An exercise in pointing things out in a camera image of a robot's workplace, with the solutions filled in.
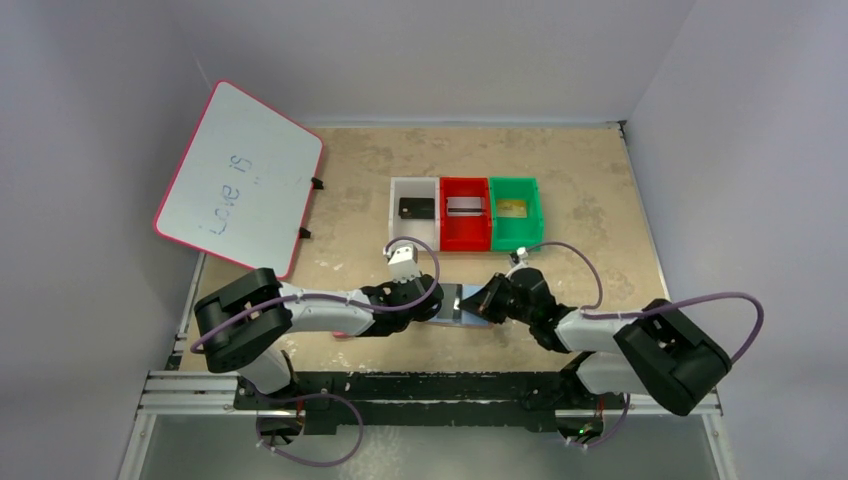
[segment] work surface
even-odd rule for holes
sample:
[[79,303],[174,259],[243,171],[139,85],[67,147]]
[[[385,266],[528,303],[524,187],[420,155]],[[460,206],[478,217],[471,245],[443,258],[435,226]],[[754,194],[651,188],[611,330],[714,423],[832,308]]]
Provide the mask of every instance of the work surface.
[[[292,275],[294,285],[350,290],[390,280],[381,250],[388,240],[389,187],[397,176],[532,176],[538,180],[545,237],[581,249],[604,282],[604,310],[631,310],[664,296],[624,145],[617,129],[574,128],[332,128],[316,129],[326,145],[320,172],[326,190],[313,195]],[[273,221],[270,212],[269,221]],[[504,253],[442,253],[444,282],[485,284],[509,269]],[[597,298],[589,269],[565,249],[530,256],[566,305]],[[432,272],[426,254],[419,265]],[[245,269],[208,256],[197,298],[235,280]],[[198,338],[192,319],[189,341]],[[386,338],[334,339],[331,334],[285,335],[297,370],[546,371],[569,356],[539,347],[527,326],[507,321],[489,329],[412,324]],[[205,370],[186,352],[181,370]]]

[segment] whiteboard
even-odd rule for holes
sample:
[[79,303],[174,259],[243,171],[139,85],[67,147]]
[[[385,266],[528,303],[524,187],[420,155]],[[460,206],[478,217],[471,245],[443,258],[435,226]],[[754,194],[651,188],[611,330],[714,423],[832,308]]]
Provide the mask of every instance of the whiteboard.
[[153,222],[160,235],[289,274],[323,143],[228,82],[215,85]]

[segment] gray wall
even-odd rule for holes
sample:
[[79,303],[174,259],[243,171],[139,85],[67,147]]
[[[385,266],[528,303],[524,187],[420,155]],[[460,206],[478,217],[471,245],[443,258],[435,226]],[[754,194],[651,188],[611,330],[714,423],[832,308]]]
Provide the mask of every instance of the gray wall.
[[[700,0],[627,129],[676,298],[749,290],[722,384],[741,478],[848,474],[848,3]],[[692,309],[735,349],[751,308]]]
[[163,2],[0,5],[0,478],[114,478],[196,254],[151,221],[208,89]]
[[627,118],[694,0],[175,0],[210,81],[308,122]]

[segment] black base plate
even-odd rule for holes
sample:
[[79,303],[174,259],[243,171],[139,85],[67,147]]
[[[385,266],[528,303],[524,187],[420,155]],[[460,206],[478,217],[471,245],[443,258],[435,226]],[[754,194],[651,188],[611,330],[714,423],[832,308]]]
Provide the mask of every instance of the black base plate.
[[[594,411],[598,397],[572,395],[559,372],[357,373],[298,372],[297,385],[273,395],[279,400],[325,389],[348,399],[366,425],[512,426],[531,432],[557,431],[556,410]],[[257,397],[239,378],[237,410],[294,408]],[[605,395],[606,408],[621,408],[623,398]],[[339,402],[310,400],[305,434],[333,434],[338,425],[355,425]]]

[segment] small card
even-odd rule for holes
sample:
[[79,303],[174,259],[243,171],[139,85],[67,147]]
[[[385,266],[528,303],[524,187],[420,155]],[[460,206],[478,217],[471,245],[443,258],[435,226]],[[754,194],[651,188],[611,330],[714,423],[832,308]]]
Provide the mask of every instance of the small card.
[[527,218],[527,202],[509,198],[495,201],[495,215],[506,218]]
[[436,200],[434,198],[401,197],[398,216],[402,220],[435,220]]
[[481,197],[448,197],[447,214],[449,217],[479,217],[483,215]]

